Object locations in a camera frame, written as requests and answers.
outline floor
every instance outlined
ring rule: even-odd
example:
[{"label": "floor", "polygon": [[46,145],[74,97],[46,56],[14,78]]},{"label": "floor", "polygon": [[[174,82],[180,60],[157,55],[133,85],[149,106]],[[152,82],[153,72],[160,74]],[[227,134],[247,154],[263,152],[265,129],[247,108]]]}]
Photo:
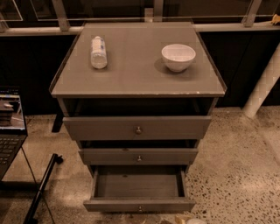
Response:
[{"label": "floor", "polygon": [[[175,223],[176,213],[88,212],[83,200],[90,197],[90,173],[65,127],[52,133],[53,120],[53,115],[27,119],[24,152],[37,182],[53,153],[64,158],[54,166],[38,205],[34,215],[38,223]],[[22,151],[4,181],[32,181]],[[182,214],[208,224],[280,223],[280,107],[262,107],[254,119],[240,108],[216,108],[185,183],[196,205]],[[0,223],[23,223],[33,195],[1,193]]]}]

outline bowl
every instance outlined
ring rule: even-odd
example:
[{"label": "bowl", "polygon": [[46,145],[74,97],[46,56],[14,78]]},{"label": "bowl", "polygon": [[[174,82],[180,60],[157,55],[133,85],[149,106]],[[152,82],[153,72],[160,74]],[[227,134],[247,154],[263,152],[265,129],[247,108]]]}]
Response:
[{"label": "bowl", "polygon": [[175,73],[187,69],[195,58],[195,51],[188,45],[167,45],[161,51],[165,65]]}]

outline laptop screen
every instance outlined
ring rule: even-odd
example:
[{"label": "laptop screen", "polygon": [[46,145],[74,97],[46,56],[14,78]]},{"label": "laptop screen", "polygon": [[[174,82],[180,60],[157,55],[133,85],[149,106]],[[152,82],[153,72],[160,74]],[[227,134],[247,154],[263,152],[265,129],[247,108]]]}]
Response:
[{"label": "laptop screen", "polygon": [[18,87],[0,87],[0,134],[27,134]]}]

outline white bottle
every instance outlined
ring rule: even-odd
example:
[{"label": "white bottle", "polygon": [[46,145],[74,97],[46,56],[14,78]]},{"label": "white bottle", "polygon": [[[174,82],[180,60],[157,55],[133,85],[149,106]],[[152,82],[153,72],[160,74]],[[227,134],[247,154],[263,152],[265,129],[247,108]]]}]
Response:
[{"label": "white bottle", "polygon": [[91,65],[97,69],[104,68],[107,65],[107,55],[104,39],[96,36],[91,40],[90,51]]}]

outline laptop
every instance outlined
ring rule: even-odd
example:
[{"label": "laptop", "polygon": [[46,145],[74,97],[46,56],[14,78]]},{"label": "laptop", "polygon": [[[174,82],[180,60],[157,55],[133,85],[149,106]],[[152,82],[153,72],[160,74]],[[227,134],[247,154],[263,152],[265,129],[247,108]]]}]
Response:
[{"label": "laptop", "polygon": [[19,87],[0,86],[0,181],[27,138],[22,106]]}]

